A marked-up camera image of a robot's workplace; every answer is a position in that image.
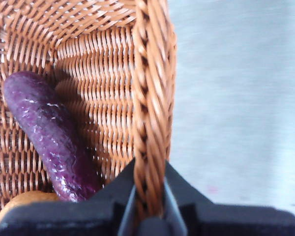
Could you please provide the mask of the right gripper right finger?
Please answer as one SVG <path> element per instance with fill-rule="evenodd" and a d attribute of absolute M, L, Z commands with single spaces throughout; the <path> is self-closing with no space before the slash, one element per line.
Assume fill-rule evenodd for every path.
<path fill-rule="evenodd" d="M 199 210 L 209 209 L 217 212 L 221 207 L 213 203 L 206 196 L 189 184 L 175 169 L 166 162 L 166 178 L 168 185 L 177 202 L 178 209 L 182 215 L 189 236 L 235 236 L 234 224 L 227 223 L 225 219 L 221 222 L 209 220 L 205 222 L 199 219 Z"/>

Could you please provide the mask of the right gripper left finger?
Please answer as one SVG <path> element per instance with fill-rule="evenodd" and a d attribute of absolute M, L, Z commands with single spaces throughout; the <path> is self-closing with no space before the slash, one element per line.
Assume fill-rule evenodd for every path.
<path fill-rule="evenodd" d="M 133 185 L 132 160 L 122 172 L 94 197 L 75 204 L 72 236 L 116 236 Z"/>

